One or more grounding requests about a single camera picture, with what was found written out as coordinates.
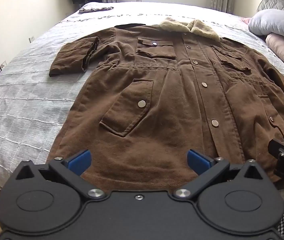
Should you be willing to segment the grey-blue folded duvet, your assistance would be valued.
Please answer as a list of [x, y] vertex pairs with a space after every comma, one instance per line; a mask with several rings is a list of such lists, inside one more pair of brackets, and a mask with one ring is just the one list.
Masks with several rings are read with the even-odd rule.
[[284, 37], [284, 10], [266, 9], [257, 12], [250, 19], [248, 29], [256, 36], [274, 33]]

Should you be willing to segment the brown coat with fur collar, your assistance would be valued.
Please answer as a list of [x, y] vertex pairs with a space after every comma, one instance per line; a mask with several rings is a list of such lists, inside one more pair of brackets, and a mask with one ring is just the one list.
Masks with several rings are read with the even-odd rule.
[[129, 24], [67, 43], [49, 75], [92, 69], [48, 158], [89, 150], [83, 178], [103, 191], [173, 190], [196, 176], [188, 150], [270, 177], [284, 143], [284, 76], [256, 50], [190, 26]]

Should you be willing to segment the white wall socket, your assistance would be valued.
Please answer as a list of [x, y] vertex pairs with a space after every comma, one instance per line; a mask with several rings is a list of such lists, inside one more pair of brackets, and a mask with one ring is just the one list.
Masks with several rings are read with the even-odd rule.
[[32, 43], [35, 40], [35, 38], [34, 38], [34, 36], [31, 36], [31, 37], [28, 38], [28, 40], [29, 40], [30, 43]]

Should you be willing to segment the small folded patterned cloth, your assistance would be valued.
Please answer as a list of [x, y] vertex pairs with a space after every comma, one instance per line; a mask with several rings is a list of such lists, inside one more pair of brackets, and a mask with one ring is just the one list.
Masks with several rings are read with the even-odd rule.
[[92, 8], [92, 7], [82, 7], [79, 9], [78, 13], [79, 14], [84, 14], [84, 13], [91, 13], [91, 12], [99, 12], [99, 11], [109, 11], [113, 10], [114, 7], [98, 7], [98, 8]]

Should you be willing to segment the grey checked bedspread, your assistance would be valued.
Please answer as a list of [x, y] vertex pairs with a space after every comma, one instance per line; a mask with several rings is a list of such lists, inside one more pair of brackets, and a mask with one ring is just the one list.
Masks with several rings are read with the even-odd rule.
[[49, 77], [50, 65], [69, 42], [116, 25], [159, 24], [166, 18], [201, 20], [222, 36], [262, 53], [284, 76], [284, 63], [241, 18], [191, 5], [113, 3], [109, 11], [75, 12], [22, 50], [0, 73], [0, 188], [23, 160], [43, 164], [90, 72]]

